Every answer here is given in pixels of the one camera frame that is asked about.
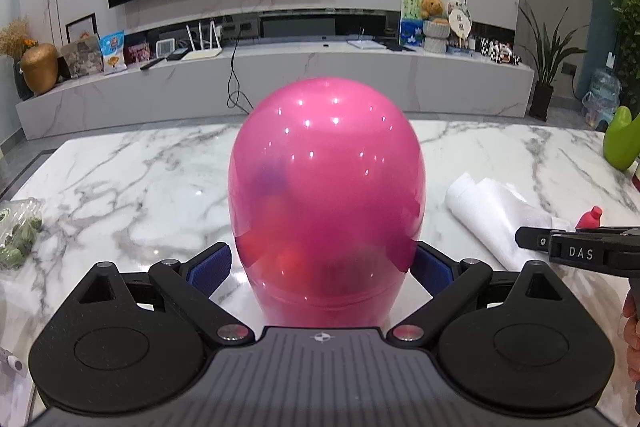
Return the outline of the person right hand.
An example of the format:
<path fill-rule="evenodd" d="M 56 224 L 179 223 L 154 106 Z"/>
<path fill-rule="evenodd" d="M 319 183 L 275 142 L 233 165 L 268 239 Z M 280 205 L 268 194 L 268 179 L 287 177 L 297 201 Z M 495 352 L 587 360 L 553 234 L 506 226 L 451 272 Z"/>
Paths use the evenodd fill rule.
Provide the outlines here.
<path fill-rule="evenodd" d="M 634 384 L 638 384 L 640 381 L 639 320 L 637 317 L 637 305 L 631 293 L 627 294 L 623 304 L 623 317 L 626 319 L 623 338 L 625 343 L 627 343 L 626 362 L 628 375 Z"/>

